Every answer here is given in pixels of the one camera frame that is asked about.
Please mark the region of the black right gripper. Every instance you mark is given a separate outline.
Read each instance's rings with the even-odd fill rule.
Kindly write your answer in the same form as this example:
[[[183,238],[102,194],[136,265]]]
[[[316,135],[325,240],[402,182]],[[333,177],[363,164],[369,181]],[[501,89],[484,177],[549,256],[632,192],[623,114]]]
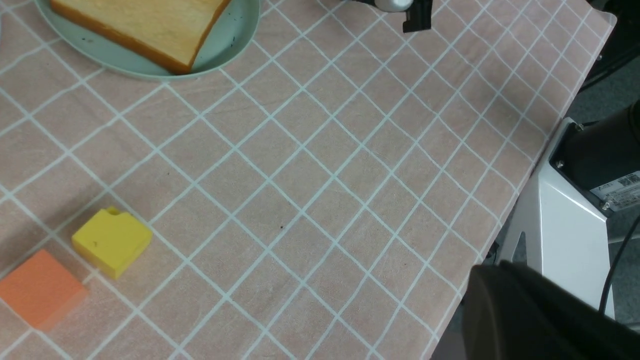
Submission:
[[[378,9],[374,5],[374,0],[354,0],[354,2]],[[401,12],[406,16],[406,20],[402,23],[402,32],[404,34],[413,34],[432,29],[433,4],[433,0],[414,0],[408,10]]]

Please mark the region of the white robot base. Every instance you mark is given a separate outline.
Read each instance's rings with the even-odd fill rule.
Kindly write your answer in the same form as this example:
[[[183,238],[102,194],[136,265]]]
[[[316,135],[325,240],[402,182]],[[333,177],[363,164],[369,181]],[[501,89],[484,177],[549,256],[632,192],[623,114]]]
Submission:
[[[614,318],[607,220],[639,203],[639,103],[586,124],[567,117],[526,182],[498,261],[524,238],[526,264]]]

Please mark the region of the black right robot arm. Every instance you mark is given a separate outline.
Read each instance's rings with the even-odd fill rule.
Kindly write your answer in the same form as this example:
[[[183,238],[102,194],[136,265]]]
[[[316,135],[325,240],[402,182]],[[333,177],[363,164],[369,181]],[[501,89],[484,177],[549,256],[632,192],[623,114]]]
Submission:
[[[540,130],[548,142],[530,178],[521,178],[502,209],[513,210],[502,246],[487,249],[496,264],[476,265],[463,297],[469,360],[637,360],[639,335],[614,320],[613,282],[622,251],[605,265],[606,219],[639,203],[639,103],[606,119],[560,119],[542,103],[556,96],[569,50],[598,43],[580,76],[581,92],[615,70],[618,52],[639,50],[639,2],[608,0],[590,7],[522,111],[518,128]]]

